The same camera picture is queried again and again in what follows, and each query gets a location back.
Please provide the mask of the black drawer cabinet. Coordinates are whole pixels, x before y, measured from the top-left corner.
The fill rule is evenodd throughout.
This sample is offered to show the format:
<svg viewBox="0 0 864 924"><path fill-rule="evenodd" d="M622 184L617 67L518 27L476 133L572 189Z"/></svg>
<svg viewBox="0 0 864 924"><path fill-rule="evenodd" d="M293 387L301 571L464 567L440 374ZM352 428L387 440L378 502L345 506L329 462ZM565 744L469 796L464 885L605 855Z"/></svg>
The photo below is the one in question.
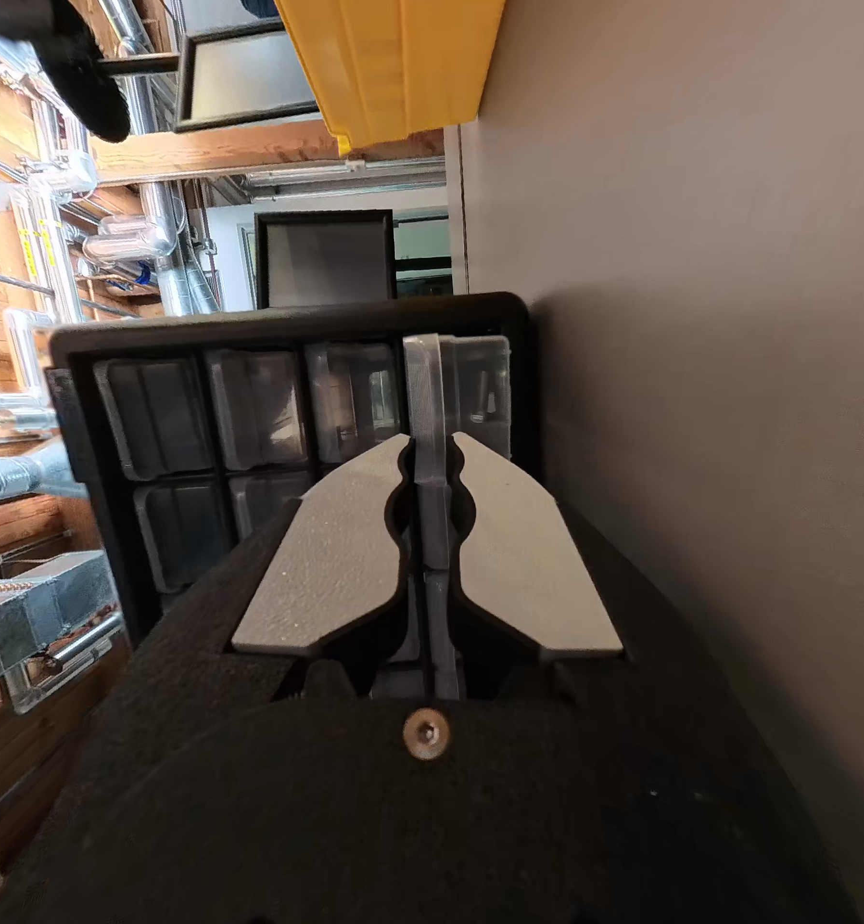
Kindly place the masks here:
<svg viewBox="0 0 864 924"><path fill-rule="evenodd" d="M124 477L114 447L94 378L97 363L118 358L154 359L221 347L272 349L322 342L389 343L394 347L401 376L400 433L412 436L403 340L419 334L507 338L510 460L542 480L540 343L534 320L517 295L438 295L354 305L217 312L67 326L50 335L49 392L73 474L89 490L133 641L142 642L163 615L214 566L174 598L164 598L154 590L133 505L135 485Z"/></svg>

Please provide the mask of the yellow plastic bin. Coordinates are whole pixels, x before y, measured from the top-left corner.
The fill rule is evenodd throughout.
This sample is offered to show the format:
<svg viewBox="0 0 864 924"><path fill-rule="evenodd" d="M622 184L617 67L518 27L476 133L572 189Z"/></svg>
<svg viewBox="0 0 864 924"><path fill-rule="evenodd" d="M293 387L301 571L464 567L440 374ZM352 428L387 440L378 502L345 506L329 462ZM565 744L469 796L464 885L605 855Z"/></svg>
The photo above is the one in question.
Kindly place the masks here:
<svg viewBox="0 0 864 924"><path fill-rule="evenodd" d="M277 1L340 155L475 120L503 1Z"/></svg>

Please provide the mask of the silver pipe bundle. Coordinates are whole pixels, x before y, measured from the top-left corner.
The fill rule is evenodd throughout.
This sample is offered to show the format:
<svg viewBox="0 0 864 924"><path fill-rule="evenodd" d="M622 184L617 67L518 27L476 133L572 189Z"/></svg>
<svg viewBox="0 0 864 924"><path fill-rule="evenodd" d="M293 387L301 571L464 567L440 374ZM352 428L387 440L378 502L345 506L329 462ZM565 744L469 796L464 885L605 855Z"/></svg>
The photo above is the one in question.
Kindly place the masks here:
<svg viewBox="0 0 864 924"><path fill-rule="evenodd" d="M55 326L201 314L218 302L196 253L183 184L102 187L89 133L65 107L31 40L84 21L104 57L154 51L132 2L0 2L0 441L45 439ZM167 128L168 77L116 79L130 135Z"/></svg>

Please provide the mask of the dark panel on stand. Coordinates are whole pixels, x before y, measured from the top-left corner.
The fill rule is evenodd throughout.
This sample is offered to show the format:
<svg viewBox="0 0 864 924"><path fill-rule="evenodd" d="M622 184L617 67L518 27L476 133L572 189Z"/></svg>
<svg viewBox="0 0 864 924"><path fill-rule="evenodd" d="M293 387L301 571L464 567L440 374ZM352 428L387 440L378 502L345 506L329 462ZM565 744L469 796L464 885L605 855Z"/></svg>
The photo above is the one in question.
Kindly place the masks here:
<svg viewBox="0 0 864 924"><path fill-rule="evenodd" d="M178 77L175 133L319 114L278 17L188 34Z"/></svg>
<svg viewBox="0 0 864 924"><path fill-rule="evenodd" d="M260 213L254 307L328 307L397 297L392 210Z"/></svg>

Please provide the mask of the clear plastic drawer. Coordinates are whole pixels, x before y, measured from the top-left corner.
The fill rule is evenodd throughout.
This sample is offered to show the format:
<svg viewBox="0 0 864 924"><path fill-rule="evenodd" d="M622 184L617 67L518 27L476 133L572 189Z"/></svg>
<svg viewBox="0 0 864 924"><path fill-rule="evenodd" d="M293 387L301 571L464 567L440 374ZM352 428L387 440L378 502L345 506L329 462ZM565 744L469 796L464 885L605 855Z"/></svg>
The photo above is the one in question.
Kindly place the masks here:
<svg viewBox="0 0 864 924"><path fill-rule="evenodd" d="M450 518L448 437L465 433L510 458L510 349L507 338L495 334L418 334L404 338L403 352L433 693L461 699L461 668L448 628L449 554L457 537Z"/></svg>

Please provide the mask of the black round ribbed disc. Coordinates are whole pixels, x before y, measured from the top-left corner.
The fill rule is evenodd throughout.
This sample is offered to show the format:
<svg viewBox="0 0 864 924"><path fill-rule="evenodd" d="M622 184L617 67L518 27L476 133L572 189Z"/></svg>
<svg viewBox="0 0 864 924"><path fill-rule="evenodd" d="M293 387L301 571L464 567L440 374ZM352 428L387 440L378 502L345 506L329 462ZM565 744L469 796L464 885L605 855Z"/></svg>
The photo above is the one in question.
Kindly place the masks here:
<svg viewBox="0 0 864 924"><path fill-rule="evenodd" d="M31 40L42 70L65 107L85 129L108 143L130 135L126 99L114 77L105 73L102 51L82 20L67 32Z"/></svg>

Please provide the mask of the metal air duct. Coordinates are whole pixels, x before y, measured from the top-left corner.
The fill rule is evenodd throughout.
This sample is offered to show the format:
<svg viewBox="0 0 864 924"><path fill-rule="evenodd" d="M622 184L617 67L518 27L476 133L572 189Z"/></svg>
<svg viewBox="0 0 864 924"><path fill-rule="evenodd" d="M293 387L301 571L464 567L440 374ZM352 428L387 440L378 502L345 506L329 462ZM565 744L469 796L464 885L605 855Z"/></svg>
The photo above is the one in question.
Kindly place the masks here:
<svg viewBox="0 0 864 924"><path fill-rule="evenodd" d="M63 437L21 455L0 456L0 502L31 493L89 499L88 488L73 474Z"/></svg>
<svg viewBox="0 0 864 924"><path fill-rule="evenodd" d="M104 551L66 552L0 583L0 691L34 710L126 640Z"/></svg>

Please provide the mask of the wooden ceiling beam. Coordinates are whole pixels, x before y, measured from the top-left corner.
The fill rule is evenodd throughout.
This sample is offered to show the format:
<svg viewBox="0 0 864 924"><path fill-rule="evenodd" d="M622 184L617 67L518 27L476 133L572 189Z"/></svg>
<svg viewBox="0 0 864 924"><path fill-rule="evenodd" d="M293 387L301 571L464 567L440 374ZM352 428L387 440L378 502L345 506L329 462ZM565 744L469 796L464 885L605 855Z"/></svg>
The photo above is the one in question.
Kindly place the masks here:
<svg viewBox="0 0 864 924"><path fill-rule="evenodd" d="M334 137L323 121L316 119L189 133L158 132L131 136L118 144L91 136L89 147L99 185L122 187L242 175L286 165L431 158L444 155L445 138L443 129L438 128L340 154Z"/></svg>

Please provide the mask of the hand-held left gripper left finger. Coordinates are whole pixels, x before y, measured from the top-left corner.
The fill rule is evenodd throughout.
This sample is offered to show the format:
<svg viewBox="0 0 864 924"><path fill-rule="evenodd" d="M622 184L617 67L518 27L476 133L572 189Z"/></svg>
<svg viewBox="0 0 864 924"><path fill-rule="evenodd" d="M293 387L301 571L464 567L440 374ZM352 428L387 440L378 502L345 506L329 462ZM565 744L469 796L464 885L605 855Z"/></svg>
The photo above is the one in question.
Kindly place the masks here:
<svg viewBox="0 0 864 924"><path fill-rule="evenodd" d="M408 435L396 434L304 494L233 633L237 652L316 656L400 603L412 449Z"/></svg>

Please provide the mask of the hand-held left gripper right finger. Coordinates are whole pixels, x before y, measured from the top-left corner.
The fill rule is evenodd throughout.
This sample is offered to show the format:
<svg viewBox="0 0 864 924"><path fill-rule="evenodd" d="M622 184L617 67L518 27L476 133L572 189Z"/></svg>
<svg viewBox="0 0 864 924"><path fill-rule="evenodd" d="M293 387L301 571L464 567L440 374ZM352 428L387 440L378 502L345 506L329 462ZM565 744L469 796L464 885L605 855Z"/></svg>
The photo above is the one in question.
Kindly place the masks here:
<svg viewBox="0 0 864 924"><path fill-rule="evenodd" d="M623 642L560 513L531 475L463 432L452 438L459 528L458 605L537 661L614 658Z"/></svg>

